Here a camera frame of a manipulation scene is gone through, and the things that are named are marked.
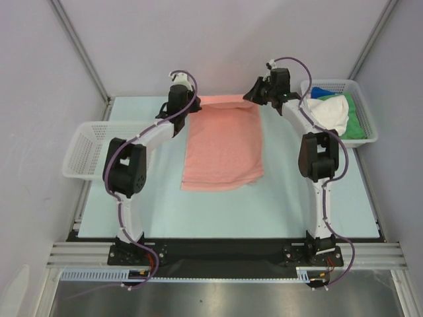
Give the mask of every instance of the white wall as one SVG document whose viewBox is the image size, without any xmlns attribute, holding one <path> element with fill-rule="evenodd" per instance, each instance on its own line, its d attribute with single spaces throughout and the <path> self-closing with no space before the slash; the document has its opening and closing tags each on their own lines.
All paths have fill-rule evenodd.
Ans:
<svg viewBox="0 0 423 317">
<path fill-rule="evenodd" d="M 62 0 L 106 90 L 168 93 L 173 69 L 201 94 L 246 93 L 271 58 L 346 78 L 387 0 Z M 293 83 L 306 74 L 285 62 Z"/>
<path fill-rule="evenodd" d="M 0 43 L 0 294 L 29 264 L 28 316 L 81 188 L 61 176 L 64 153 L 104 104 L 46 0 L 0 1 Z"/>
<path fill-rule="evenodd" d="M 360 148 L 383 228 L 403 248 L 423 298 L 423 1 L 401 1 L 358 82 L 379 140 Z"/>
</svg>

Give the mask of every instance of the white plastic basket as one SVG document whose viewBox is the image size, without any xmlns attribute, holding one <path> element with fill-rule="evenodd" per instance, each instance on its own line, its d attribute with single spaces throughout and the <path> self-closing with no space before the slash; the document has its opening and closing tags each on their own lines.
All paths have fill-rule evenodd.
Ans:
<svg viewBox="0 0 423 317">
<path fill-rule="evenodd" d="M 302 94 L 307 90 L 308 86 L 309 81 L 303 81 L 301 83 Z M 371 143 L 377 140 L 378 136 L 375 122 L 371 117 L 369 107 L 357 82 L 348 79 L 319 79 L 313 80 L 311 88 L 313 87 L 330 90 L 338 94 L 343 92 L 349 92 L 351 94 L 354 104 L 356 104 L 356 115 L 364 130 L 366 139 L 343 140 L 345 146 L 359 147 L 365 143 Z"/>
<path fill-rule="evenodd" d="M 63 162 L 65 177 L 101 180 L 110 140 L 115 137 L 131 139 L 151 123 L 147 122 L 85 122 L 72 137 Z M 147 167 L 153 161 L 147 157 Z"/>
</svg>

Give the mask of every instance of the blue cloth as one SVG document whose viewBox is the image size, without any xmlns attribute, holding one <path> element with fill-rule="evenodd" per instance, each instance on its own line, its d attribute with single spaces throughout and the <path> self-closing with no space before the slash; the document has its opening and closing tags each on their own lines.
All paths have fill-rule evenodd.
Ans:
<svg viewBox="0 0 423 317">
<path fill-rule="evenodd" d="M 336 93 L 326 89 L 319 88 L 319 87 L 314 87 L 313 89 L 311 89 L 312 99 L 318 99 L 320 97 L 330 96 L 332 94 L 336 94 Z"/>
</svg>

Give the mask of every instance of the clothes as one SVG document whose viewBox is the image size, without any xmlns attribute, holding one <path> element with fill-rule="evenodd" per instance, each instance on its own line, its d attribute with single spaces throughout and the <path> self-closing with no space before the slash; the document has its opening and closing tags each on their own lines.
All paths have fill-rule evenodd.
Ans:
<svg viewBox="0 0 423 317">
<path fill-rule="evenodd" d="M 337 96 L 345 96 L 346 100 L 348 101 L 348 125 L 346 127 L 345 134 L 341 137 L 341 139 L 365 139 L 365 133 L 362 129 L 360 122 L 358 121 L 357 114 L 356 114 L 356 104 L 352 98 L 352 95 L 349 92 L 345 92 L 343 94 L 335 94 L 333 96 L 324 96 L 320 97 L 320 100 L 328 100 L 330 98 L 335 98 Z"/>
<path fill-rule="evenodd" d="M 326 90 L 326 89 L 322 89 L 320 87 L 313 87 L 313 89 L 311 89 L 311 98 L 312 99 L 318 99 L 320 97 L 324 97 L 324 96 L 332 96 L 336 94 L 335 92 Z"/>
<path fill-rule="evenodd" d="M 325 101 L 308 99 L 311 114 L 326 129 L 335 129 L 341 136 L 347 130 L 348 101 L 344 96 L 328 98 Z"/>
<path fill-rule="evenodd" d="M 232 190 L 263 175 L 258 105 L 242 95 L 200 97 L 190 114 L 183 190 Z"/>
</svg>

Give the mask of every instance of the pink towel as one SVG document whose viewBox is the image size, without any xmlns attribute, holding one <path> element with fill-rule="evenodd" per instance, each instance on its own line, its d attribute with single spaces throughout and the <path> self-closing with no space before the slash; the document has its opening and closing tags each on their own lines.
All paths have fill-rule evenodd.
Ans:
<svg viewBox="0 0 423 317">
<path fill-rule="evenodd" d="M 233 190 L 263 175 L 258 105 L 236 96 L 203 96 L 190 114 L 183 190 Z"/>
</svg>

